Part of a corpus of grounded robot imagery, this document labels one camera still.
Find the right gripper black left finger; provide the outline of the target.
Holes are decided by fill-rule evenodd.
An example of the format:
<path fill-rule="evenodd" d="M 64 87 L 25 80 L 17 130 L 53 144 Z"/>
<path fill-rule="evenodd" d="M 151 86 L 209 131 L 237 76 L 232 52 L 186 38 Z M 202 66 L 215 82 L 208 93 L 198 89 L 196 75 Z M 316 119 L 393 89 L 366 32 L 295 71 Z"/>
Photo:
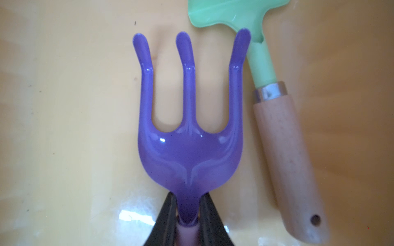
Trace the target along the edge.
<path fill-rule="evenodd" d="M 162 205 L 153 229 L 143 246 L 174 246 L 177 201 L 169 192 Z"/>

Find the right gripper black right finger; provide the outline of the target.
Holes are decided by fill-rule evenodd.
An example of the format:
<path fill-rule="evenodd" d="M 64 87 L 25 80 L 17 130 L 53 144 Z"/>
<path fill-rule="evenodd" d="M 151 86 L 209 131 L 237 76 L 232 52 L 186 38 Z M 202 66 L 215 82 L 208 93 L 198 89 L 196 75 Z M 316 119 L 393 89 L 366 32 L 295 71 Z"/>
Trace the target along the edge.
<path fill-rule="evenodd" d="M 200 199 L 200 245 L 234 246 L 209 193 Z"/>

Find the purple hand rake pink handle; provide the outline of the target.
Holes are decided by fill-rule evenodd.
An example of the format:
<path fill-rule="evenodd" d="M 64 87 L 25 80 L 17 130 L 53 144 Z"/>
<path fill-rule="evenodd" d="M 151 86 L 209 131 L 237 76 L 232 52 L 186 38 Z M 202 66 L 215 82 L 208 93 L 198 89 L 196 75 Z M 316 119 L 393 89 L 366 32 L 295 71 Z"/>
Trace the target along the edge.
<path fill-rule="evenodd" d="M 209 133 L 197 121 L 196 66 L 191 39 L 185 32 L 176 36 L 183 66 L 183 117 L 174 131 L 162 132 L 152 121 L 154 71 L 148 41 L 140 33 L 133 37 L 142 71 L 139 155 L 149 177 L 176 197 L 179 219 L 175 236 L 179 246 L 197 245 L 201 197 L 225 184 L 240 163 L 243 65 L 250 40 L 248 29 L 236 34 L 228 69 L 228 123 L 221 132 Z"/>

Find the green hand rake wooden handle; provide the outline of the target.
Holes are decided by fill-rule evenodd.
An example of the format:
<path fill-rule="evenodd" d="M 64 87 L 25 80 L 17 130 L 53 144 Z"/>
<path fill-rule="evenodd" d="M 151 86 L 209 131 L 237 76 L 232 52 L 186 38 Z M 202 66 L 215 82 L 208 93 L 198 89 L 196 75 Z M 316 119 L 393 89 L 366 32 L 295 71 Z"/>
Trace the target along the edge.
<path fill-rule="evenodd" d="M 294 102 L 277 79 L 266 37 L 265 14 L 288 4 L 270 1 L 189 1 L 190 22 L 198 28 L 224 24 L 251 33 L 247 52 L 255 90 L 253 110 L 287 232 L 308 244 L 329 240 L 329 227 Z"/>

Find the yellow plastic storage box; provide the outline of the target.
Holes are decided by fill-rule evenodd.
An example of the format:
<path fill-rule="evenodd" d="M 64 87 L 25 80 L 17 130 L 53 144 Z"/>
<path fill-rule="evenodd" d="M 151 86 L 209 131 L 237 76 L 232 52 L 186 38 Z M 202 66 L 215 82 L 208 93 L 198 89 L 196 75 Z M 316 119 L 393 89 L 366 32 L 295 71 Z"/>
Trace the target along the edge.
<path fill-rule="evenodd" d="M 228 121 L 235 32 L 186 1 L 1 1 L 1 245 L 141 246 L 167 195 L 137 148 L 146 36 L 153 121 L 182 120 L 176 35 L 189 34 L 197 119 Z M 330 246 L 394 243 L 394 3 L 291 1 L 263 31 L 324 200 Z"/>

